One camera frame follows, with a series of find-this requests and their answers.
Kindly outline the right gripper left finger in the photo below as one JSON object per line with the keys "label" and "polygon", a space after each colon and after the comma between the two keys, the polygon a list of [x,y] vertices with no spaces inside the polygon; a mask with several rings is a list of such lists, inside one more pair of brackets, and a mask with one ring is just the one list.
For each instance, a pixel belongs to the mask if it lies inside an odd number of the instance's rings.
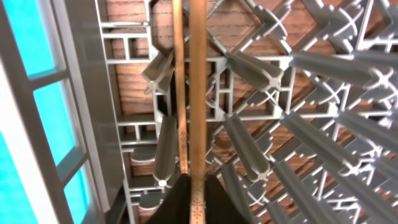
{"label": "right gripper left finger", "polygon": [[182,174],[146,224],[188,224],[190,200],[191,177]]}

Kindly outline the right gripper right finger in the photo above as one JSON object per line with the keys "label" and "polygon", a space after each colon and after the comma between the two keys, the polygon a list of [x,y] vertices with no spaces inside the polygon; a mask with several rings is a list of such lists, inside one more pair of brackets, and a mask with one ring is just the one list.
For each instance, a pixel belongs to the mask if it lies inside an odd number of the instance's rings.
{"label": "right gripper right finger", "polygon": [[205,205],[207,224],[248,224],[240,214],[227,192],[213,174],[205,182]]}

